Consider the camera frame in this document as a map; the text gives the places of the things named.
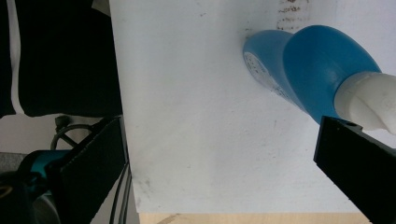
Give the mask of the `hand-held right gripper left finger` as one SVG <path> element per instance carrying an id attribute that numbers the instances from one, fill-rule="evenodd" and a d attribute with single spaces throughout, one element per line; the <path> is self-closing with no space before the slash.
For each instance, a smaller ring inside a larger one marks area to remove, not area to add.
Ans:
<path id="1" fill-rule="evenodd" d="M 61 224 L 90 224 L 126 163 L 120 118 L 102 119 L 62 158 L 46 165 Z"/>

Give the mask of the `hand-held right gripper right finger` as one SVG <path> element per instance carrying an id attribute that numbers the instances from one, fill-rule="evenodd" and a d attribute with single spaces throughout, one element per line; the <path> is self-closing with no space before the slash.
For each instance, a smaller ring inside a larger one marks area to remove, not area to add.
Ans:
<path id="1" fill-rule="evenodd" d="M 314 162 L 373 224 L 396 224 L 396 149 L 355 123 L 324 117 Z"/>

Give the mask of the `blue bottle with white cap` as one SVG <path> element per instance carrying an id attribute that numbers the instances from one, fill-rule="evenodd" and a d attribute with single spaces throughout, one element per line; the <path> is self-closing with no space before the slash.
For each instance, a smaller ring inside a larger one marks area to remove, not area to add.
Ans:
<path id="1" fill-rule="evenodd" d="M 259 83 L 315 122 L 328 116 L 396 135 L 396 76 L 339 30 L 261 31 L 245 42 L 243 56 Z"/>

